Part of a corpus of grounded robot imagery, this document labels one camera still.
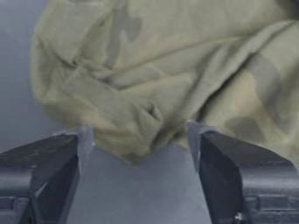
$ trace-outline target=crumpled fabric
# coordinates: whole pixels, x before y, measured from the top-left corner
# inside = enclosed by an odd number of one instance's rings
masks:
[[[195,119],[299,164],[290,0],[51,0],[32,37],[47,114],[138,163]]]

